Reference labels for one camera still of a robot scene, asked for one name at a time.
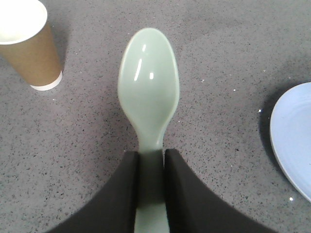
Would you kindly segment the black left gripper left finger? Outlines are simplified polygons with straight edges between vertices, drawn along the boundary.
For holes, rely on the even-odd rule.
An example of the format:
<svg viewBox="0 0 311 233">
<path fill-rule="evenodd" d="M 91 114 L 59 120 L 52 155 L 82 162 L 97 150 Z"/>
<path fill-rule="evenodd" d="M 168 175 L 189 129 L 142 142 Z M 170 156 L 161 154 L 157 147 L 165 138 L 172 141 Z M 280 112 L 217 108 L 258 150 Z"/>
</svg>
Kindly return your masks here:
<svg viewBox="0 0 311 233">
<path fill-rule="evenodd" d="M 136 213 L 139 155 L 128 151 L 103 188 L 51 233 L 132 233 Z"/>
</svg>

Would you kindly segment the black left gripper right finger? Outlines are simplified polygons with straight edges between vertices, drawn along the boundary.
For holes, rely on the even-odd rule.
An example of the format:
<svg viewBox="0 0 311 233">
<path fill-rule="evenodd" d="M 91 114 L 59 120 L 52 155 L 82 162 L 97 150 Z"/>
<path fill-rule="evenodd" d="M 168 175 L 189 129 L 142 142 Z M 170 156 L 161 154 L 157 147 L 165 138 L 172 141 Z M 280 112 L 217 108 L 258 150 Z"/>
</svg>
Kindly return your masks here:
<svg viewBox="0 0 311 233">
<path fill-rule="evenodd" d="M 214 194 L 176 149 L 165 151 L 165 200 L 172 233 L 271 233 Z"/>
</svg>

